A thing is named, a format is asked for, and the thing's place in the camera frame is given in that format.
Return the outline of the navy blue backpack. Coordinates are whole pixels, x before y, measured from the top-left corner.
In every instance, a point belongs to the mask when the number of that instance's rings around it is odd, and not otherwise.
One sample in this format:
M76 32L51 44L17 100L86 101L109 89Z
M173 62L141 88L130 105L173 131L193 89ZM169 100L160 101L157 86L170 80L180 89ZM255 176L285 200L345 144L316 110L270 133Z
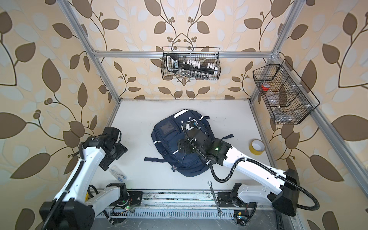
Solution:
M208 161L223 165L227 151L232 147L225 139L217 139L208 122L209 117L184 109L160 121L151 134L162 158L144 159L145 162L168 163L173 172L186 177L200 175L209 169Z

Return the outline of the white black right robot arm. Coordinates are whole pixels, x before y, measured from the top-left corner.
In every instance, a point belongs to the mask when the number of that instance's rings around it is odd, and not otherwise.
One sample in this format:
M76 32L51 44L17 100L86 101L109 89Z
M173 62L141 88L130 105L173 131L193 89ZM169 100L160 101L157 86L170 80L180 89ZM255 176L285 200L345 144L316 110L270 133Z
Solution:
M183 123L182 131L190 149L204 159L217 182L228 182L238 171L264 187L257 195L258 199L248 191L238 192L237 197L242 202L259 203L263 199L277 211L292 217L296 216L297 209L317 211L320 208L317 198L300 186L296 171L273 168L243 154L222 139L211 140L197 122Z

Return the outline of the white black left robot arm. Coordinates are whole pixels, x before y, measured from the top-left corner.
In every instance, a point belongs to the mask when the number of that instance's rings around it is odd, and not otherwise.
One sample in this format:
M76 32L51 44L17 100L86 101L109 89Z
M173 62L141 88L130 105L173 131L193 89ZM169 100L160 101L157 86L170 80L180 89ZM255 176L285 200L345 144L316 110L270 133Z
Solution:
M86 199L97 169L107 171L111 163L127 152L121 138L119 129L105 127L101 135L79 144L80 159L69 179L53 200L44 202L39 210L43 230L89 230L95 218L112 203L129 203L124 183L109 184L102 192Z

